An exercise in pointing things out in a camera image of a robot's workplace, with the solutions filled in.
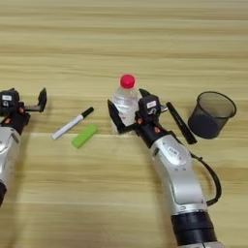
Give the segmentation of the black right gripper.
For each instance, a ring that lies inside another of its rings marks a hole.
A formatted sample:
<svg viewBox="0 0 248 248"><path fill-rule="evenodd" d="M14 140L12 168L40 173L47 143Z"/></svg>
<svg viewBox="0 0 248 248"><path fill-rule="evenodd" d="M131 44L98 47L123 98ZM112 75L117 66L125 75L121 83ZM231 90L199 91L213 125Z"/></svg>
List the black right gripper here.
<svg viewBox="0 0 248 248"><path fill-rule="evenodd" d="M151 95L150 92L141 88L139 89L139 93L142 98ZM156 140L170 134L170 132L159 123L161 112L155 108L151 111L145 109L136 111L135 107L130 107L127 110L127 114L133 119L135 118L130 125L126 125L122 121L118 108L111 100L108 100L108 113L119 135L135 131L148 148L150 148Z"/></svg>

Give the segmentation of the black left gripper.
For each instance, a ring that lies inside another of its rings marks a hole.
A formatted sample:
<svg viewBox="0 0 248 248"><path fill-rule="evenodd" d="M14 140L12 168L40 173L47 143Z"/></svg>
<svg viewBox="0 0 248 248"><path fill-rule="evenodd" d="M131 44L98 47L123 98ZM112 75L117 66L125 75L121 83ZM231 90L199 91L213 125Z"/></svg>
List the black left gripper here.
<svg viewBox="0 0 248 248"><path fill-rule="evenodd" d="M15 89L11 88L9 92L14 92ZM47 105L47 90L43 88L38 97L38 104L36 106L26 106L13 108L0 108L0 116L3 120L0 122L0 127L9 127L16 130L20 135L24 127L28 124L30 114L27 111L43 112Z"/></svg>

